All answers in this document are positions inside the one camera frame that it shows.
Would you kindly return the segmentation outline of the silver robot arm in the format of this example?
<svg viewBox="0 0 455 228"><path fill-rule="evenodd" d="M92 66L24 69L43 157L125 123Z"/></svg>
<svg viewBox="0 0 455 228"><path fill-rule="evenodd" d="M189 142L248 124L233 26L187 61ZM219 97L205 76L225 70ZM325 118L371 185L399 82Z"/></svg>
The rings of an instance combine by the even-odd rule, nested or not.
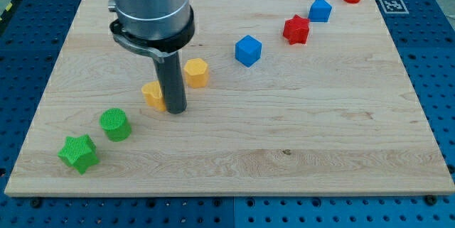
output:
<svg viewBox="0 0 455 228"><path fill-rule="evenodd" d="M109 25L123 48L153 60L166 109L180 114L187 107L179 50L195 33L189 0L111 0L117 14Z"/></svg>

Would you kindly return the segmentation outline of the black clamp ring mount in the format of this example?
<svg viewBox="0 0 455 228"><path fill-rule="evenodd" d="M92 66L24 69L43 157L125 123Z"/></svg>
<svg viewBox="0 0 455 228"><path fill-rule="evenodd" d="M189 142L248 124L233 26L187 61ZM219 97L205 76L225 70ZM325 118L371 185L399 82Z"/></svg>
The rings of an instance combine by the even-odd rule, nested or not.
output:
<svg viewBox="0 0 455 228"><path fill-rule="evenodd" d="M109 29L115 42L128 51L162 63L184 47L195 33L194 12L189 0L109 0L108 9L118 19Z"/></svg>

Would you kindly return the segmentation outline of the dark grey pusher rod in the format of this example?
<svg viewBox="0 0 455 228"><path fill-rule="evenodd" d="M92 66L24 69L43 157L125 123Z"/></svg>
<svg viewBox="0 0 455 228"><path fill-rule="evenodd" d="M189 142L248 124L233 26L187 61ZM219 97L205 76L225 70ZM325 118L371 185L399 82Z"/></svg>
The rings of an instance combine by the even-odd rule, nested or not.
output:
<svg viewBox="0 0 455 228"><path fill-rule="evenodd" d="M162 63L154 61L154 66L167 112L171 114L184 112L187 101L178 52L164 58Z"/></svg>

